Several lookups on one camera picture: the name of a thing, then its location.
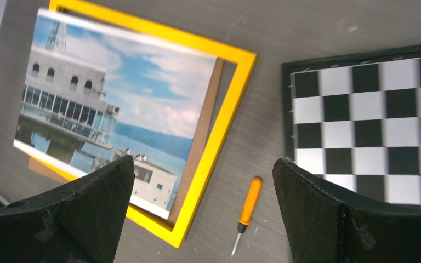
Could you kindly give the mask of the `orange handled screwdriver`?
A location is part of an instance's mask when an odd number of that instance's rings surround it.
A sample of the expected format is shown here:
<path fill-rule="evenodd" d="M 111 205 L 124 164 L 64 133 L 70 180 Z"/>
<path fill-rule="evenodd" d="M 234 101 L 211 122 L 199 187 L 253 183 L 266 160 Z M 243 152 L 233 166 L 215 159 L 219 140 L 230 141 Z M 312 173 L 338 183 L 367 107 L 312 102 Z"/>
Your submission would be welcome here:
<path fill-rule="evenodd" d="M 260 194 L 262 186 L 263 186 L 263 179 L 259 176 L 255 176 L 250 183 L 250 186 L 249 186 L 249 189 L 248 189 L 248 192 L 247 192 L 247 195 L 242 207 L 242 211 L 238 220 L 238 227 L 237 227 L 238 235 L 235 240 L 231 257 L 233 257 L 236 252 L 241 235 L 246 231 L 246 228 L 250 224 L 250 221 L 254 212 L 254 208 L 259 198 L 259 194 Z"/>

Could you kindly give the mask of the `yellow picture frame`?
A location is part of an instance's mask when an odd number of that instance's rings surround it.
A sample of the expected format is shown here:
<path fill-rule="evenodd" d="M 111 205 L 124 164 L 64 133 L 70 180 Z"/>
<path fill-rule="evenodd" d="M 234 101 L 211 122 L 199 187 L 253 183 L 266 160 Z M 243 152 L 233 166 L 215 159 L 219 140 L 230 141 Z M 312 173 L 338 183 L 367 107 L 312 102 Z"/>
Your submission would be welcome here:
<path fill-rule="evenodd" d="M 139 208 L 129 206 L 127 209 L 126 216 L 128 219 L 171 246 L 179 248 L 187 236 L 214 166 L 219 158 L 221 148 L 254 69 L 257 60 L 256 54 L 88 1 L 50 1 L 48 9 L 50 14 L 61 14 L 64 10 L 70 10 L 129 30 L 182 44 L 237 65 L 174 227 L 167 226 L 164 221 Z"/>

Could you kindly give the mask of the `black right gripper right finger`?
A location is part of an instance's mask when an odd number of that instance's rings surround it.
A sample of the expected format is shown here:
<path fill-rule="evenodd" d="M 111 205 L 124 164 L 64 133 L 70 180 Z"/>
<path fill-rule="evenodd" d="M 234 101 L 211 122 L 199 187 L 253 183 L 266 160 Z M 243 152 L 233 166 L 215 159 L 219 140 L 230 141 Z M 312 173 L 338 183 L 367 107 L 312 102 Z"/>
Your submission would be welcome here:
<path fill-rule="evenodd" d="M 294 262 L 421 262 L 421 210 L 365 197 L 286 158 L 272 177 Z"/>

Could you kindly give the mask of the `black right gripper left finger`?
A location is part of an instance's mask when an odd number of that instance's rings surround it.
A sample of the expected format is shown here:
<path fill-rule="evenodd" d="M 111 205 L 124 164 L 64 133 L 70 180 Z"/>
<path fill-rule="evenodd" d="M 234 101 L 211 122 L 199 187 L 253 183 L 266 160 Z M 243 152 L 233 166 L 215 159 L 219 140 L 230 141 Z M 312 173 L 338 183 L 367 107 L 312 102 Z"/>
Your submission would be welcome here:
<path fill-rule="evenodd" d="M 126 155 L 0 208 L 0 262 L 113 262 L 133 185 Z"/>

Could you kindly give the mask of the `building and sky photo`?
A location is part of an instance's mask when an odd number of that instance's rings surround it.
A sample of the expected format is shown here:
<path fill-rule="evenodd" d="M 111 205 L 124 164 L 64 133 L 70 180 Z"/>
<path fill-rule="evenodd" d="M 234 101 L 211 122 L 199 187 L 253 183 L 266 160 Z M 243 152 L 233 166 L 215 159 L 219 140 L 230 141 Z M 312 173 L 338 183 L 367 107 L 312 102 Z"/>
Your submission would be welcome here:
<path fill-rule="evenodd" d="M 168 219 L 217 58 L 40 8 L 14 146 L 76 177 L 134 159 L 130 203 Z"/>

